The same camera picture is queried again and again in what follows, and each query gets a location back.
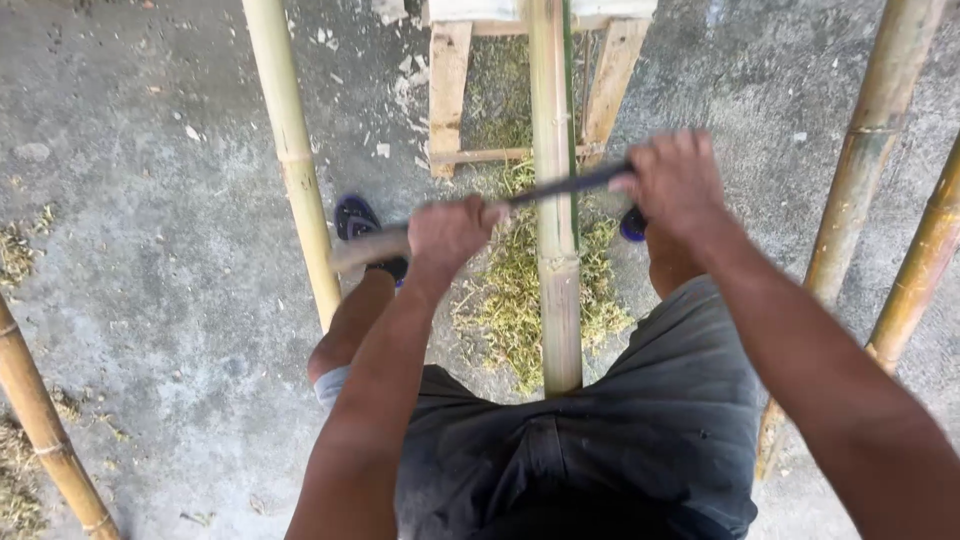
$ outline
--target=person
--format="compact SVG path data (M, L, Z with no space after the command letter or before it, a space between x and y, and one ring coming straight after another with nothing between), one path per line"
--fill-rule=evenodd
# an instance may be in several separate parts
M598 382L497 405L423 366L431 321L504 209L419 209L409 268L369 269L307 364L329 410L287 538L741 538L759 380L859 533L956 538L960 459L933 419L725 210L704 132L656 135L611 182L649 220L662 302ZM341 237L379 227L360 199ZM395 283L405 284L395 296Z

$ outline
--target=wooden handle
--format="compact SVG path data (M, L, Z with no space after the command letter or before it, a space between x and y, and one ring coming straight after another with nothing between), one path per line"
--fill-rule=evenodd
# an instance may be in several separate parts
M361 264L400 255L410 255L407 230L406 228L388 229L382 233L368 234L334 246L333 253L330 254L330 269L344 273Z

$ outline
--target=dark shorts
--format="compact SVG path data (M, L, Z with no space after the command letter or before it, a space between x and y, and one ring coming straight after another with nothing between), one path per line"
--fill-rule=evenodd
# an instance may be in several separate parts
M317 380L326 412L347 373ZM641 320L603 378L562 398L497 405L425 366L397 477L400 537L467 537L558 487L681 504L742 537L756 517L758 388L708 276Z

